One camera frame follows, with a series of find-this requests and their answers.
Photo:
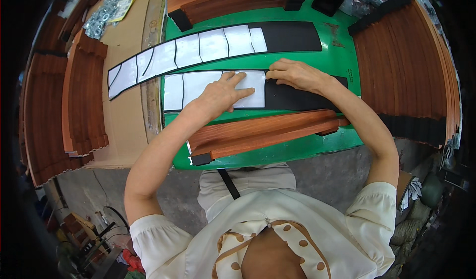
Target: white blouse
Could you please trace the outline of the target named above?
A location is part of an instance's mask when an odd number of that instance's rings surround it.
[[[241,278],[251,239],[266,226],[301,257],[307,278],[375,278],[395,256],[396,189],[376,182],[364,187],[346,214],[304,194],[263,190],[227,205],[195,237],[163,215],[130,227],[134,250],[152,278]]]

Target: white paper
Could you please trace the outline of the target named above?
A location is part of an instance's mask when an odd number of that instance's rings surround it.
[[[237,101],[234,108],[264,108],[265,107],[265,81],[264,71],[235,71],[235,73],[246,73],[246,77],[241,80],[235,89],[245,89],[253,87],[255,93]]]
[[[169,74],[164,79],[164,111],[181,110],[183,98],[182,74]]]
[[[116,75],[119,72],[119,69],[120,69],[120,65],[118,65],[115,68],[109,70],[109,72],[108,72],[108,86],[110,86],[112,81],[116,78]]]
[[[251,45],[251,35],[248,25],[239,25],[223,28],[230,47],[229,57],[251,54],[255,50]]]
[[[199,33],[200,57],[203,62],[228,57],[228,43],[223,28]]]
[[[109,87],[109,98],[113,98],[121,91],[134,86],[137,78],[136,58],[132,57],[123,62],[115,80],[111,81]]]
[[[139,55],[137,55],[137,67],[138,69],[138,74],[139,74],[139,82],[147,80],[144,78],[143,74],[146,72],[146,69],[148,70],[149,67],[152,66],[152,54],[153,54],[154,48],[145,50]]]
[[[200,41],[198,34],[178,38],[175,40],[175,43],[177,44],[175,64],[178,67],[185,67],[202,62],[199,54]]]
[[[199,97],[209,83],[217,81],[220,77],[221,71],[184,73],[183,82],[185,93],[183,97],[183,106],[185,107],[189,102]]]
[[[173,69],[175,65],[175,41],[165,42],[154,47],[152,62],[146,71],[146,74],[139,76],[140,80],[147,80],[157,75],[164,74]]]
[[[263,35],[261,27],[250,28],[249,33],[251,34],[251,44],[253,45],[255,53],[267,52],[268,47],[266,46],[265,36]]]

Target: gray floor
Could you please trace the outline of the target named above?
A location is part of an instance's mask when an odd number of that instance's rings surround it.
[[[400,168],[411,171],[433,148],[396,139]],[[296,175],[297,190],[344,212],[363,187],[371,163],[365,146],[309,159],[288,162]],[[124,187],[128,169],[80,169],[58,177],[71,211],[95,223],[95,212],[105,205],[116,208],[124,217]],[[205,225],[205,212],[197,202],[199,171],[172,169],[157,197],[164,214],[192,235]]]

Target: right hand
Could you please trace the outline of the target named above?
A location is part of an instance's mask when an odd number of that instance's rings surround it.
[[[336,78],[313,68],[304,62],[281,58],[269,67],[266,79],[276,79],[276,84],[286,84],[295,89],[317,93],[322,96],[329,86],[334,85]]]

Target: left hand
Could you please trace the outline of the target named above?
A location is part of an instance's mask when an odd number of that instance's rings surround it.
[[[233,104],[255,92],[254,88],[235,89],[245,77],[246,73],[223,73],[219,80],[208,84],[202,94],[187,104],[184,110],[203,116],[206,123],[216,119],[224,111],[233,112]]]

